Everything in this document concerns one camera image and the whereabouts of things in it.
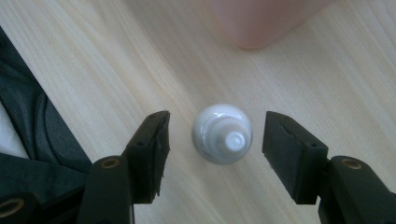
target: white bottle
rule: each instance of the white bottle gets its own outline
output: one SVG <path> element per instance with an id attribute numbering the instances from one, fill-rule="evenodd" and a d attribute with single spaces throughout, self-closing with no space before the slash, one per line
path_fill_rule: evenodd
<path id="1" fill-rule="evenodd" d="M 241 159 L 250 149 L 252 137 L 248 116 L 233 105 L 208 107 L 192 126 L 196 150 L 217 164 L 230 164 Z"/>

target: small white bottle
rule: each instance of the small white bottle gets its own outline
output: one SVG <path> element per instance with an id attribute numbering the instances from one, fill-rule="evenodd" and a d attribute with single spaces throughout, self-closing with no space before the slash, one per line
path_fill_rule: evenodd
<path id="1" fill-rule="evenodd" d="M 248 116 L 233 105 L 212 105 L 192 126 L 196 150 L 208 161 L 230 164 L 241 159 L 251 146 L 253 131 Z"/>

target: screw hole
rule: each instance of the screw hole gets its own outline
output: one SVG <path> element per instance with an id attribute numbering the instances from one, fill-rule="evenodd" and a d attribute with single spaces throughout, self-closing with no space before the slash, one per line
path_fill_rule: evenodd
<path id="1" fill-rule="evenodd" d="M 349 159 L 344 159 L 344 160 L 341 160 L 341 162 L 342 162 L 346 167 L 348 167 L 348 168 L 350 168 L 350 169 L 354 169 L 354 170 L 359 170 L 359 169 L 361 169 L 361 164 L 358 163 L 358 162 L 356 162 L 356 161 L 349 160 Z"/>
<path id="2" fill-rule="evenodd" d="M 116 167 L 120 164 L 120 161 L 117 159 L 108 159 L 102 162 L 102 168 L 109 169 Z"/>
<path id="3" fill-rule="evenodd" d="M 308 143 L 309 146 L 311 147 L 317 147 L 318 145 L 316 143 Z"/>
<path id="4" fill-rule="evenodd" d="M 0 218 L 9 217 L 18 212 L 24 206 L 23 199 L 9 199 L 8 201 L 0 204 Z"/>

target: bottle cap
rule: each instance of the bottle cap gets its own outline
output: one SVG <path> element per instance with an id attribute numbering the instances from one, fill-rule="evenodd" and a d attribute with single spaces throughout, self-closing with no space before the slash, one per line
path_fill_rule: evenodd
<path id="1" fill-rule="evenodd" d="M 248 116 L 233 105 L 212 105 L 195 120 L 192 139 L 197 151 L 207 160 L 234 163 L 250 149 L 251 124 Z"/>

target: light wood tabletop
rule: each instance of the light wood tabletop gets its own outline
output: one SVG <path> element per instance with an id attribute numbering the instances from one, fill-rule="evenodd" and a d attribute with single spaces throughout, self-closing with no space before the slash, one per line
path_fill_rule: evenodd
<path id="1" fill-rule="evenodd" d="M 265 112 L 299 121 L 396 191 L 396 1 L 335 0 L 269 47 L 227 41 L 201 0 L 0 2 L 0 25 L 92 161 L 169 110 L 161 196 L 136 223 L 319 223 L 262 155 Z M 236 105 L 253 143 L 232 165 L 191 141 L 207 106 Z"/>

